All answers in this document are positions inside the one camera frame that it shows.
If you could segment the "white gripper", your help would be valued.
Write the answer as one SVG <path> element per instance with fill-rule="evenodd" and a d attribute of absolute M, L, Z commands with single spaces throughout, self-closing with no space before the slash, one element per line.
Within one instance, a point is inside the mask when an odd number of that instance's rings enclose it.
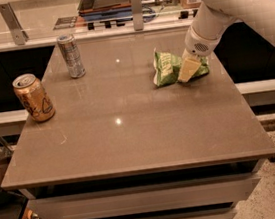
<path fill-rule="evenodd" d="M 178 81 L 188 82 L 200 68 L 201 62 L 193 55 L 208 56 L 221 39 L 219 30 L 214 26 L 190 26 L 185 36 L 186 49 L 183 51 Z"/>

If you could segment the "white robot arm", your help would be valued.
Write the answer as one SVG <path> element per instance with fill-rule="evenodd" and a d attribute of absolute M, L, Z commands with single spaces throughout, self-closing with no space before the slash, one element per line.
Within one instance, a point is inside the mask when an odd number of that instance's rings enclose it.
<path fill-rule="evenodd" d="M 185 36 L 185 50 L 178 75 L 187 82 L 199 69 L 222 34 L 235 21 L 243 21 L 275 47 L 275 0 L 202 0 Z"/>

